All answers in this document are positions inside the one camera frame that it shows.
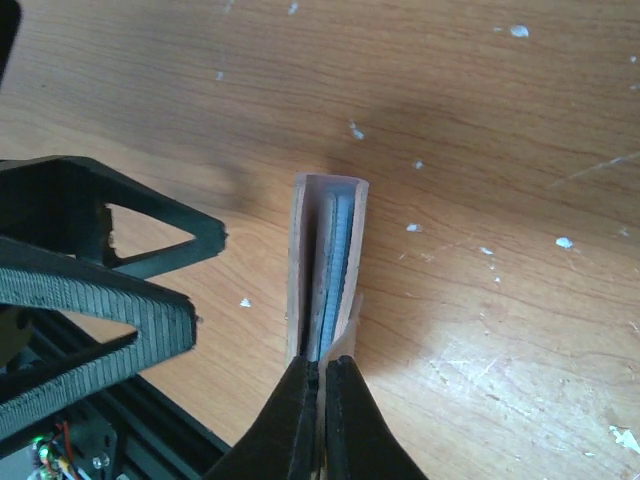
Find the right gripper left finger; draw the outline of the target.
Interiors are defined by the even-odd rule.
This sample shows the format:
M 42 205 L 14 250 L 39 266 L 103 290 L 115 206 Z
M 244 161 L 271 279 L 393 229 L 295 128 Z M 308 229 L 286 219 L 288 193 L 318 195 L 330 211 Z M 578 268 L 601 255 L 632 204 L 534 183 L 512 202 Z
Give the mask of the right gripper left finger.
M 204 477 L 309 479 L 318 390 L 318 364 L 294 357 L 254 423 Z

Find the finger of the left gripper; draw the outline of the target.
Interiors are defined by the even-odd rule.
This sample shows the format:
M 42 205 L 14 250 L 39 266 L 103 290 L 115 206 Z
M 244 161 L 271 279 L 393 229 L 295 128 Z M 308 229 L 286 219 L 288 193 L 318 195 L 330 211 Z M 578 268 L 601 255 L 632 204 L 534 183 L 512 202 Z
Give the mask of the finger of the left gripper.
M 3 440 L 190 350 L 195 308 L 148 281 L 2 237 L 1 361 L 46 342 L 61 353 L 1 376 Z
M 120 257 L 111 244 L 112 206 L 155 219 L 192 238 Z M 220 220 L 95 159 L 79 156 L 2 161 L 1 233 L 141 279 L 213 258 L 224 250 L 227 238 Z

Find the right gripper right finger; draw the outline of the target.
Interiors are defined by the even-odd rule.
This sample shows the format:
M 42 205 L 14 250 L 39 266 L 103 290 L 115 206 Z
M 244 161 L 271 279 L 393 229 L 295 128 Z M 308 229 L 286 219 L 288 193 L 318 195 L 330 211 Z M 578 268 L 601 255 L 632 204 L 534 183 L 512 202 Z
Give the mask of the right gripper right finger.
M 387 426 L 353 357 L 326 371 L 326 473 L 329 479 L 424 479 Z

